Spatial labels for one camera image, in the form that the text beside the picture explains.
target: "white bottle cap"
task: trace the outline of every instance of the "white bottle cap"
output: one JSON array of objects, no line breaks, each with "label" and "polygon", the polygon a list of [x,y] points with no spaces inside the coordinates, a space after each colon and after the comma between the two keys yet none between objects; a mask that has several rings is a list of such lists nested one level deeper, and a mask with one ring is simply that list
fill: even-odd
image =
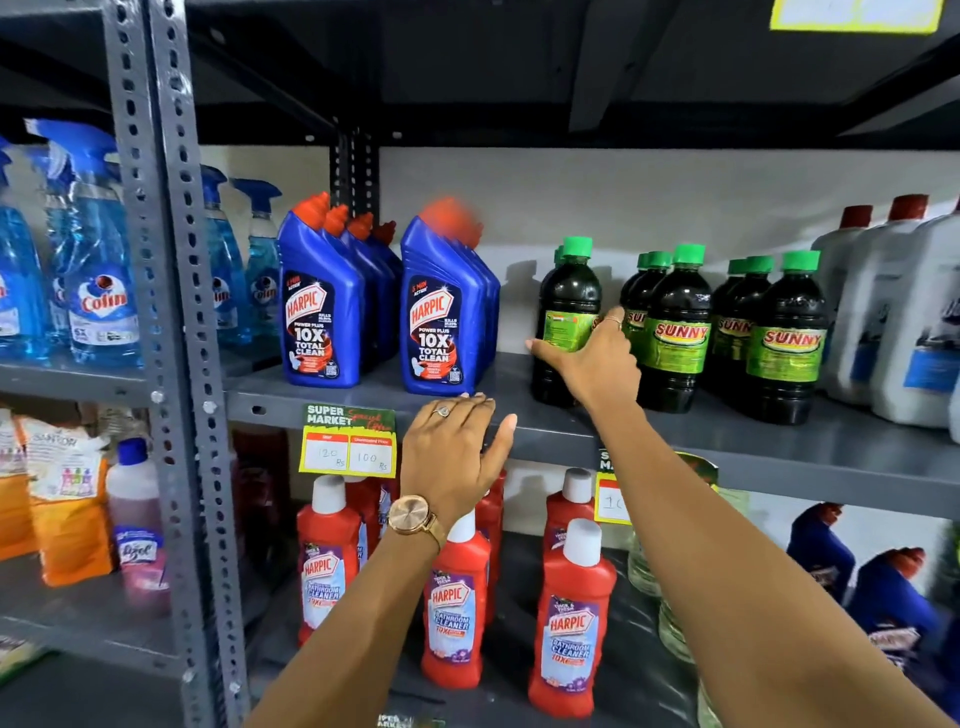
[{"label": "white bottle cap", "polygon": [[340,513],[347,507],[347,486],[342,475],[321,475],[313,481],[313,512]]},{"label": "white bottle cap", "polygon": [[453,524],[450,532],[446,535],[446,539],[452,541],[454,544],[465,544],[473,538],[473,534],[476,532],[476,511],[470,511]]},{"label": "white bottle cap", "polygon": [[589,519],[573,519],[566,525],[564,558],[578,567],[594,567],[600,563],[600,524]]},{"label": "white bottle cap", "polygon": [[593,476],[583,468],[567,468],[564,475],[564,498],[571,503],[589,503],[593,497]]}]

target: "watch face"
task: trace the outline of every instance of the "watch face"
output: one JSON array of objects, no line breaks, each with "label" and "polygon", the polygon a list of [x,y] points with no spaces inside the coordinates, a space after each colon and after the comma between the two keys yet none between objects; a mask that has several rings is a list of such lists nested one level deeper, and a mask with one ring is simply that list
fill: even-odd
[{"label": "watch face", "polygon": [[392,506],[388,523],[399,533],[412,533],[423,528],[430,516],[430,506],[423,496],[401,496]]}]

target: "price tag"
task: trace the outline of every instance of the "price tag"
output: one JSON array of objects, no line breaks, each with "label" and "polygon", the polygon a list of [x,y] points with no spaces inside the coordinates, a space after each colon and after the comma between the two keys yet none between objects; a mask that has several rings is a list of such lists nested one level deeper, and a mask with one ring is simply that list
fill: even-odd
[{"label": "price tag", "polygon": [[396,476],[396,413],[388,409],[307,404],[301,473]]}]

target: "red bottle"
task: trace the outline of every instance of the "red bottle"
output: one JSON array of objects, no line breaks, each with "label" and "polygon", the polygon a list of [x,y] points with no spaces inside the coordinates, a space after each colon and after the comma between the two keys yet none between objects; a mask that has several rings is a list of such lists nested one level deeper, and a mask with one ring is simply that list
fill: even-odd
[{"label": "red bottle", "polygon": [[476,527],[490,542],[490,566],[487,569],[487,615],[490,624],[496,616],[496,583],[500,580],[500,544],[503,541],[503,490],[493,488],[481,498],[476,507]]},{"label": "red bottle", "polygon": [[380,481],[375,477],[357,475],[344,475],[344,480],[347,483],[347,505],[360,514],[357,558],[363,569],[380,543]]},{"label": "red bottle", "polygon": [[564,547],[543,560],[534,670],[527,696],[553,717],[593,713],[593,676],[607,634],[616,569],[600,555],[600,526],[574,519]]},{"label": "red bottle", "polygon": [[567,468],[564,488],[547,497],[544,556],[564,547],[566,525],[573,519],[593,520],[593,476],[583,468]]},{"label": "red bottle", "polygon": [[298,639],[303,645],[360,571],[360,516],[347,508],[341,476],[321,475],[313,481],[313,502],[297,515],[297,531],[303,609]]},{"label": "red bottle", "polygon": [[473,511],[453,524],[423,589],[426,645],[420,669],[441,688],[480,684],[490,543],[477,533]]}]

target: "harpic logo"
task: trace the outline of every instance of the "harpic logo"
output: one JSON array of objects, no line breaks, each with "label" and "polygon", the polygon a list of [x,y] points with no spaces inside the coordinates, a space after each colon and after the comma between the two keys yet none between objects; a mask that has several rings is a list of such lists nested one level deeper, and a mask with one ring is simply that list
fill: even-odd
[{"label": "harpic logo", "polygon": [[410,330],[416,330],[429,321],[442,319],[453,306],[453,294],[445,288],[427,294],[410,309]]}]

